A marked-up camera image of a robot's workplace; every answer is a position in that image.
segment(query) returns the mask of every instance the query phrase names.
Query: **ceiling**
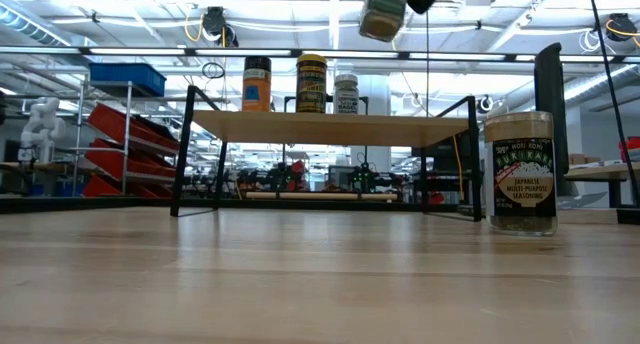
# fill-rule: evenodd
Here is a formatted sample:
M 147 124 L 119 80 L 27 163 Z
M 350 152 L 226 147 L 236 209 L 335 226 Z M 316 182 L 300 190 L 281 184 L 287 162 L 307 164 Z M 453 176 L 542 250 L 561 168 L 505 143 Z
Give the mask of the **ceiling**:
M 399 51 L 536 54 L 559 42 L 563 54 L 600 53 L 598 50 L 585 51 L 582 43 L 585 31 L 594 26 L 589 0 L 490 0 L 488 5 L 474 5 L 473 1 L 439 0 L 429 11 L 428 19 L 425 15 L 407 11 L 405 28 L 396 38 L 395 48 Z M 14 5 L 57 33 L 68 38 L 88 38 L 96 46 L 214 47 L 204 38 L 190 40 L 185 34 L 184 22 L 187 17 L 197 21 L 209 6 L 223 6 L 226 19 L 232 23 L 243 48 L 393 50 L 388 43 L 359 35 L 358 23 L 364 0 L 0 0 L 3 2 Z M 632 21 L 640 22 L 637 0 L 597 0 L 597 4 L 602 20 L 611 13 L 628 13 Z M 91 20 L 94 12 L 97 23 Z M 530 18 L 523 20 L 526 14 L 530 14 Z M 477 30 L 479 22 L 482 28 Z M 520 27 L 511 30 L 517 23 Z M 189 25 L 187 30 L 196 36 L 198 26 Z M 593 38 L 586 40 L 592 45 L 597 43 Z M 34 45 L 35 42 L 0 25 L 0 43 Z M 607 40 L 606 44 L 619 54 L 638 52 L 632 40 L 623 43 Z M 0 80 L 7 89 L 34 93 L 42 92 L 42 88 L 52 92 L 69 91 L 68 87 L 38 75 L 16 71 L 13 64 L 3 59 L 6 57 L 0 56 Z M 11 59 L 46 69 L 72 85 L 79 85 L 83 79 L 83 68 L 52 57 Z M 226 61 L 225 81 L 209 81 L 198 75 L 207 58 L 105 57 L 104 60 L 147 62 L 161 71 L 184 67 L 188 76 L 168 75 L 167 95 L 184 95 L 192 81 L 201 88 L 206 87 L 211 96 L 226 96 L 240 106 L 242 59 Z M 417 93 L 423 101 L 428 100 L 434 114 L 469 94 L 489 95 L 496 102 L 502 100 L 507 105 L 525 103 L 533 95 L 531 64 L 432 63 L 428 76 L 423 62 L 341 59 L 331 66 L 336 72 L 388 75 L 394 100 L 402 101 L 394 106 L 396 115 L 424 115 L 424 111 L 421 112 L 408 97 L 411 92 Z M 565 65 L 565 79 L 569 82 L 574 77 L 597 75 L 602 71 L 599 65 Z M 274 102 L 278 110 L 283 110 L 284 96 L 295 91 L 295 60 L 274 59 L 273 73 Z M 633 88 L 625 89 L 624 96 L 632 98 Z M 607 104 L 607 98 L 600 96 L 584 105 L 602 106 Z M 640 113 L 636 101 L 629 103 L 625 105 L 626 113 Z M 179 109 L 180 104 L 173 103 L 172 107 Z M 467 114 L 461 110 L 451 115 Z

